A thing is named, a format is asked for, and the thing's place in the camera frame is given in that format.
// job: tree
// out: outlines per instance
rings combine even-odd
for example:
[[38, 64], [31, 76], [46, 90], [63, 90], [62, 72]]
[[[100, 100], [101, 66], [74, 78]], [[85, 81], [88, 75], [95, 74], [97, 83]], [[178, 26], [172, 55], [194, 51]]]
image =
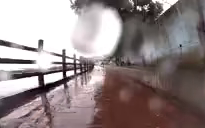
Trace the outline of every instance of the tree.
[[115, 8], [120, 14], [122, 20], [128, 17], [140, 15], [143, 17], [145, 22], [154, 21], [163, 11], [163, 6], [159, 2], [153, 2], [152, 0], [70, 0], [71, 8], [76, 12], [80, 13], [80, 10], [87, 5], [92, 3], [102, 3], [105, 6]]

